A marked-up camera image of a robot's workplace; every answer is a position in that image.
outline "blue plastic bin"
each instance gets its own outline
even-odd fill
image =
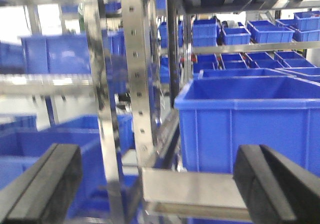
[[[300,31],[320,29],[320,12],[308,11],[294,13],[296,28]]]
[[[268,68],[255,69],[226,69],[226,70],[211,70],[205,69],[200,71],[198,79],[208,78],[230,78],[230,77],[265,77],[265,76],[288,76],[285,72]]]
[[[167,0],[155,0],[155,1],[156,1],[155,7],[157,9],[164,9],[165,10],[167,8],[167,3],[166,3]]]
[[[247,64],[250,67],[251,64],[256,60],[273,60],[273,58],[267,52],[246,53],[245,55],[247,57]]]
[[[284,68],[280,71],[306,80],[320,82],[320,68]]]
[[[83,202],[99,186],[106,185],[100,138],[89,132],[10,132],[0,136],[0,188],[32,166],[53,143],[78,144],[82,156],[82,182],[71,204],[73,217]]]
[[[284,59],[282,65],[288,68],[314,68],[315,65],[302,58]]]
[[[197,19],[193,22],[192,36],[199,37],[217,37],[217,20],[216,19]]]
[[[222,39],[226,45],[250,43],[251,33],[246,28],[224,28],[222,32]]]
[[[224,53],[221,54],[221,59],[223,62],[227,61],[244,61],[241,54],[239,53]]]
[[[161,67],[169,67],[169,59],[168,56],[161,56],[160,57],[160,66]]]
[[[159,33],[160,33],[160,37],[168,39],[168,30],[167,30],[167,26],[166,26],[167,22],[162,22],[159,25]],[[183,26],[182,26],[182,22],[179,21],[179,25],[178,25],[178,37],[179,38],[183,38]]]
[[[294,30],[293,38],[298,42],[303,41],[320,41],[320,29],[318,30],[310,30],[310,31],[300,31],[293,27],[291,29]]]
[[[217,56],[215,54],[198,54],[196,60],[198,63],[213,62],[218,64]]]
[[[211,61],[211,62],[201,62],[201,63],[194,63],[193,64],[193,73],[194,74],[198,74],[200,72],[200,70],[202,69],[213,69],[215,70],[215,64]]]
[[[280,63],[283,63],[284,59],[294,59],[294,58],[305,59],[300,54],[294,51],[279,51],[279,52],[274,52],[274,55],[275,55],[274,59],[278,60]]]
[[[134,146],[134,133],[132,127],[132,114],[117,115],[119,127],[119,139],[121,153],[125,154],[130,148]],[[87,130],[88,132],[99,133],[98,118],[96,115],[85,115],[77,117],[65,123],[58,124],[45,131],[70,131],[77,132]]]
[[[183,88],[175,107],[188,171],[232,173],[239,145],[265,144],[320,175],[320,84],[291,77],[198,79]]]
[[[168,84],[170,83],[170,76],[169,76],[169,68],[162,66],[160,67],[160,83]]]
[[[275,24],[277,26],[290,28],[291,26],[296,26],[297,20],[296,19],[276,19]]]
[[[104,5],[106,13],[115,13],[121,9],[121,2],[113,1]]]
[[[248,68],[244,61],[227,61],[222,62],[223,69]]]
[[[0,113],[0,132],[21,128],[37,129],[36,115],[18,115]]]
[[[21,45],[0,42],[0,68],[25,69],[24,52]]]
[[[258,43],[291,42],[294,31],[287,27],[254,26],[253,39]]]
[[[267,20],[252,20],[247,22],[246,28],[251,33],[251,36],[253,36],[255,29],[254,26],[274,26],[273,23],[267,21]]]
[[[187,224],[251,224],[251,223],[189,218],[187,221]]]
[[[210,47],[217,45],[216,37],[192,37],[193,47]]]
[[[255,64],[252,63],[253,68],[283,68],[284,66],[279,63],[277,60],[256,60],[254,62]]]
[[[179,37],[178,38],[179,47],[182,47],[183,44],[184,44],[183,38]],[[167,48],[168,47],[168,39],[167,38],[161,38],[160,46],[161,46],[161,48]]]

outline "metal shelf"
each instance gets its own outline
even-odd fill
[[[290,43],[252,43],[252,44],[240,44],[240,45],[194,47],[193,52],[195,54],[210,54],[210,53],[273,51],[273,50],[285,50],[285,49],[308,49],[308,48],[319,48],[319,47],[320,47],[320,41],[290,42]]]
[[[83,95],[93,91],[90,75],[0,75],[0,94]]]

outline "stainless steel shelving rack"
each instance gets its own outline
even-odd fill
[[[30,4],[28,0],[8,0],[7,5]],[[74,3],[80,0],[35,0],[42,3]],[[320,42],[292,42],[281,44],[250,44],[192,48],[191,22],[196,13],[216,13],[285,8],[310,8],[320,6],[320,0],[167,0],[170,101],[172,110],[163,124],[156,125],[159,112],[158,92],[154,92],[151,77],[152,62],[159,63],[156,44],[155,0],[122,0],[122,12],[128,63],[129,86],[132,101],[135,146],[139,180],[133,187],[124,208],[121,193],[121,172],[116,155],[118,123],[114,107],[110,105],[106,60],[110,51],[103,47],[101,29],[106,28],[104,0],[81,0],[90,52],[91,77],[80,75],[2,75],[0,93],[67,95],[94,92],[101,149],[108,180],[111,221],[114,224],[130,223],[142,201],[144,219],[152,215],[179,217],[218,218],[250,221],[232,175],[172,171],[179,150],[179,116],[173,101],[180,90],[178,75],[179,54],[184,55],[184,79],[192,77],[192,53],[224,53],[259,50],[319,48]],[[184,45],[178,48],[178,15],[183,15]],[[155,80],[159,79],[159,64]]]

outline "metal upright post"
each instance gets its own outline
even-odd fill
[[[119,136],[114,94],[110,92],[107,73],[112,72],[106,62],[111,62],[109,47],[104,47],[101,23],[106,24],[103,0],[82,0],[83,17],[90,53],[91,75],[95,90],[99,122],[100,142],[105,177],[107,179],[108,198],[113,224],[125,223],[125,210],[121,194],[121,156],[117,155]]]
[[[150,0],[150,27],[151,27],[151,55],[152,61],[155,65],[155,69],[152,69],[152,78],[156,86],[154,90],[154,104],[156,118],[160,120],[161,115],[161,104],[160,104],[160,57],[159,57],[159,46],[158,46],[158,29],[157,29],[157,11],[156,11],[156,0]]]
[[[34,5],[34,4],[29,4],[26,7],[28,9],[31,33],[33,35],[42,34],[40,18],[39,18],[39,13],[38,13],[38,6]],[[44,97],[44,99],[45,99],[45,106],[47,108],[46,111],[48,114],[50,126],[53,127],[54,125],[56,125],[59,122],[55,97],[54,96],[46,96],[46,97]]]
[[[175,98],[179,94],[179,49],[178,49],[178,14],[177,8],[167,2],[167,29],[168,29],[168,57],[170,74],[170,103],[174,107]]]
[[[183,18],[183,55],[184,55],[184,75],[183,84],[189,82],[192,79],[192,44],[191,44],[191,15],[186,14]]]
[[[148,0],[121,0],[135,149],[143,167],[156,142]]]
[[[62,33],[66,33],[67,32],[67,27],[65,26],[66,20],[64,18],[64,13],[62,12],[61,5],[59,5],[59,17],[61,22]]]

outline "perforated metal upright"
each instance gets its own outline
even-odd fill
[[[121,1],[135,148],[142,167],[153,151],[156,134],[148,0]]]
[[[109,47],[103,45],[102,27],[106,28],[106,12],[104,0],[82,0],[83,17],[90,53],[91,75],[97,116],[99,123],[100,142],[107,179],[108,198],[110,203],[111,219],[114,224],[125,223],[125,209],[121,193],[121,156],[119,150],[119,127],[117,121],[114,94],[110,93],[107,73],[112,73],[112,57]]]

